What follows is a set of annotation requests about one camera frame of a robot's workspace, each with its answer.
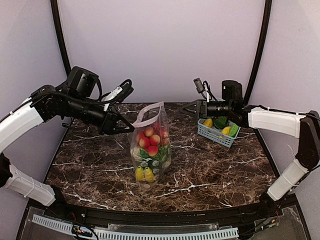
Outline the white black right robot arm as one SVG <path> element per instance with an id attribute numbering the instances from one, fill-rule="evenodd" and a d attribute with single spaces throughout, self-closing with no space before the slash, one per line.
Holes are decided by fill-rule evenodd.
<path id="1" fill-rule="evenodd" d="M 222 99 L 216 98 L 207 81 L 193 80 L 202 99 L 184 105 L 181 110 L 198 119 L 226 117 L 239 127 L 285 135 L 297 140 L 291 163 L 259 197 L 257 214 L 266 217 L 275 212 L 281 201 L 309 174 L 320 166 L 320 114 L 275 109 L 261 104 L 245 104 L 242 84 L 235 80 L 221 83 Z"/>

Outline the green toy bell pepper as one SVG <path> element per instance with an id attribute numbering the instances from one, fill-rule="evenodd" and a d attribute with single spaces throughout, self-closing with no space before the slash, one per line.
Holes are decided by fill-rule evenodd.
<path id="1" fill-rule="evenodd" d="M 229 126 L 229 118 L 226 116 L 220 116 L 213 119 L 213 126 L 216 129 L 222 130 Z"/>

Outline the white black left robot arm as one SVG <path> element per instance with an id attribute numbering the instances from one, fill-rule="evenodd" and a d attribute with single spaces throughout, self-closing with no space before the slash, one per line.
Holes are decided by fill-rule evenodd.
<path id="1" fill-rule="evenodd" d="M 11 150 L 15 143 L 26 144 L 33 150 L 45 147 L 49 137 L 36 129 L 44 130 L 43 124 L 57 117 L 95 126 L 100 135 L 131 133 L 133 125 L 114 105 L 133 90 L 132 81 L 126 79 L 115 89 L 103 93 L 99 76 L 79 66 L 73 67 L 60 85 L 46 84 L 35 90 L 0 121 L 0 186 L 45 207 L 64 205 L 65 199 L 58 187 L 24 173 L 19 169 L 22 164 L 10 160 L 6 150 Z"/>

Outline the yellow toy banana bunch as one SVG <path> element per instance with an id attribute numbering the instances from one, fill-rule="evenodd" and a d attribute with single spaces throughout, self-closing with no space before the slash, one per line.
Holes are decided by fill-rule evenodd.
<path id="1" fill-rule="evenodd" d="M 149 167 L 138 166 L 135 170 L 135 178 L 138 182 L 153 183 L 155 181 L 153 171 Z"/>

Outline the dark green toy cucumber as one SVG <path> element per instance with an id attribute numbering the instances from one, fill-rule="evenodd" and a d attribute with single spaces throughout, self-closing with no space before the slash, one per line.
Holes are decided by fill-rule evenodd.
<path id="1" fill-rule="evenodd" d="M 139 154 L 139 165 L 143 168 L 149 167 L 152 170 L 157 169 L 157 172 L 163 172 L 171 165 L 172 151 L 170 146 L 161 146 L 153 157 L 149 156 L 142 148 L 140 148 Z"/>

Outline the clear zip top bag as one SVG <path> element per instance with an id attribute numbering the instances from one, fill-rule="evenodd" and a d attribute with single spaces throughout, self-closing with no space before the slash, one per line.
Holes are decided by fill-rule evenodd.
<path id="1" fill-rule="evenodd" d="M 147 154 L 150 157 L 154 157 L 158 153 L 160 147 L 171 147 L 169 119 L 165 110 L 164 102 L 161 101 L 144 107 L 138 113 L 136 120 L 132 125 L 134 126 L 134 132 L 130 137 L 130 156 L 132 159 L 132 164 L 134 167 L 134 173 L 136 177 L 136 168 L 140 166 L 139 162 L 141 160 L 141 147 L 139 146 L 139 140 L 143 137 L 146 137 L 144 134 L 145 128 L 153 127 L 154 135 L 157 134 L 161 138 L 161 142 L 159 145 L 150 144 L 148 148 L 142 148 L 147 152 Z M 135 181 L 142 191 L 149 191 L 158 183 L 158 181 L 165 174 L 167 169 L 162 172 L 157 171 L 157 169 L 152 169 L 152 172 L 154 174 L 154 182 L 137 181 L 136 179 Z"/>

